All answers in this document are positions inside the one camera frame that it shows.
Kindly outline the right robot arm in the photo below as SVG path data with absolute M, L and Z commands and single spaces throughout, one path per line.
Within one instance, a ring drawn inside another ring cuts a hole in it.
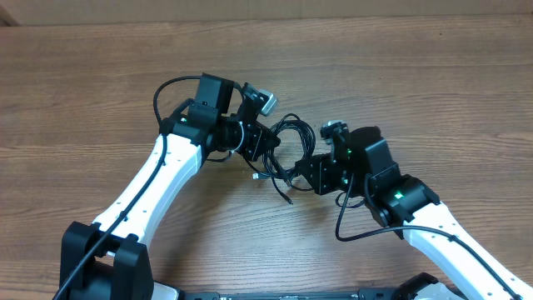
M 378 127 L 354 131 L 343 122 L 320 129 L 327 154 L 296 163 L 315 193 L 361 197 L 379 223 L 425 254 L 468 299 L 530 299 L 532 287 L 506 269 L 454 218 L 419 178 L 401 173 Z

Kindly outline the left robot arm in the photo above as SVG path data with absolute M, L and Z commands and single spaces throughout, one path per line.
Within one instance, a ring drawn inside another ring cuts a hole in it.
M 257 121 L 277 98 L 251 84 L 203 73 L 197 93 L 169 117 L 148 159 L 110 207 L 62 236 L 56 299 L 179 299 L 178 288 L 152 275 L 149 247 L 168 208 L 213 152 L 255 161 L 280 143 Z

